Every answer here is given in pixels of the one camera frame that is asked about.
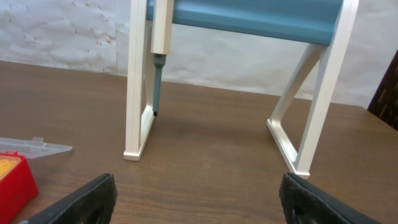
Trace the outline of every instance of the brown tabletop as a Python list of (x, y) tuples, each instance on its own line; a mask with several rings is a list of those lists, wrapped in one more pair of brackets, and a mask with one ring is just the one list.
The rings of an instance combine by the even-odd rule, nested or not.
[[(266, 126), (277, 96), (163, 83), (139, 162), (123, 159), (126, 77), (0, 62), (0, 136), (73, 146), (29, 160), (40, 195), (29, 218), (113, 174), (112, 223), (285, 223), (287, 166)], [(282, 125), (301, 140), (310, 102)], [(383, 223), (398, 223), (398, 132), (364, 108), (332, 104), (309, 181)]]

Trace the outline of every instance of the white support leg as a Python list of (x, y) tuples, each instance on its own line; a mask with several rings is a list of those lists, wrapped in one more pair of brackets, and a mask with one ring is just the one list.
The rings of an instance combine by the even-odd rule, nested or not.
[[(272, 136), (291, 172), (303, 177), (310, 176), (310, 166), (318, 144), (320, 133), (329, 108), (331, 96), (336, 85), (340, 67), (354, 25), (358, 0), (344, 0), (336, 23), (336, 31), (327, 49), (310, 44), (300, 60), (293, 77), (281, 96), (274, 112), (267, 121)], [(280, 121), (291, 104), (301, 84), (320, 58), (315, 94), (311, 104), (310, 114), (305, 126), (300, 149), (294, 149), (285, 134)]]
[[(147, 0), (131, 1), (129, 68), (127, 76), (126, 150), (124, 158), (138, 161), (154, 122), (154, 66), (150, 53), (152, 22), (146, 21)], [(141, 114), (142, 86), (146, 84), (146, 107)]]

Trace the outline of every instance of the white backdrop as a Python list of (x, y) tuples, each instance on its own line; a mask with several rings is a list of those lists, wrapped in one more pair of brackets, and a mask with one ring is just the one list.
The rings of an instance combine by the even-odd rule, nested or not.
[[(2, 0), (0, 60), (127, 74), (130, 0)], [(367, 107), (398, 48), (398, 1), (359, 0), (333, 101)], [(282, 94), (305, 44), (173, 25), (163, 80)], [(312, 98), (315, 72), (297, 97)]]

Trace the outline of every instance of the transparent plastic lid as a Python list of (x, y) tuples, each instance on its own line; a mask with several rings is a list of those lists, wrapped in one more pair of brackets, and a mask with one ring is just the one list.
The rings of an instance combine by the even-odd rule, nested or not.
[(17, 151), (28, 159), (52, 155), (59, 152), (67, 152), (72, 146), (49, 144), (43, 142), (43, 138), (34, 137), (31, 141), (0, 138), (0, 152)]

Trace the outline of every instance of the red container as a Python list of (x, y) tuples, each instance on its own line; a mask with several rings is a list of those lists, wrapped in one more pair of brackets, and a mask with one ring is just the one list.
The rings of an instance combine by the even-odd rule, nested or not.
[(24, 156), (17, 152), (0, 153), (0, 160), (17, 161), (12, 162), (13, 168), (0, 174), (0, 224), (7, 224), (39, 191)]

